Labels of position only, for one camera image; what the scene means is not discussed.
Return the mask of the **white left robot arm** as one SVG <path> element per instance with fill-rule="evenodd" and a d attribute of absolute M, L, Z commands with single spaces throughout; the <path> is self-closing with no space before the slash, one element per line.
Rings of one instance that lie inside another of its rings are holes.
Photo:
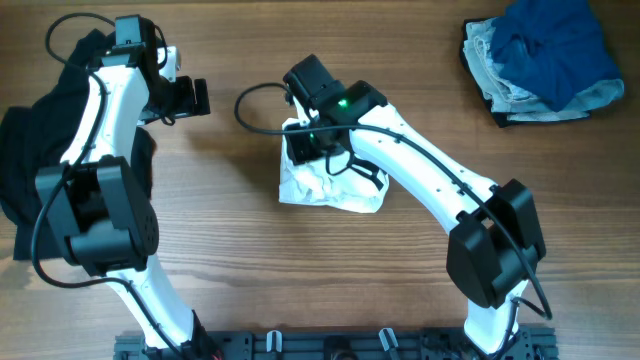
<path fill-rule="evenodd" d="M 125 65 L 89 70 L 81 125 L 59 165 L 36 177 L 42 209 L 63 258 L 88 280 L 106 284 L 143 330 L 150 359 L 220 359 L 223 353 L 194 310 L 172 286 L 156 255 L 159 225 L 148 194 L 130 165 L 138 118 L 160 86 L 180 116 L 209 112 L 207 84 L 187 76 L 152 79 Z"/>

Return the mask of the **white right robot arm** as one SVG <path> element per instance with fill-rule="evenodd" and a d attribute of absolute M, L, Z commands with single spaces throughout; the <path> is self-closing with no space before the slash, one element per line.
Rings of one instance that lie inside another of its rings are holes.
<path fill-rule="evenodd" d="M 280 199 L 374 212 L 396 181 L 448 235 L 446 270 L 468 301 L 460 328 L 396 335 L 323 337 L 327 359 L 540 359 L 549 329 L 517 321 L 524 290 L 537 287 L 546 246 L 531 192 L 498 185 L 460 165 L 422 137 L 388 102 L 341 100 L 318 111 L 299 107 L 286 120 Z"/>

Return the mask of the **white t-shirt with black print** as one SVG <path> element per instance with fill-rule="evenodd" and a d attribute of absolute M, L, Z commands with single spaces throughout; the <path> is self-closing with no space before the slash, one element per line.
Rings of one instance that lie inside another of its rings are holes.
<path fill-rule="evenodd" d="M 282 138 L 279 201 L 283 204 L 329 206 L 356 213 L 375 213 L 389 189 L 389 175 L 380 170 L 384 187 L 378 190 L 369 180 L 347 168 L 349 152 L 340 156 L 294 165 Z"/>

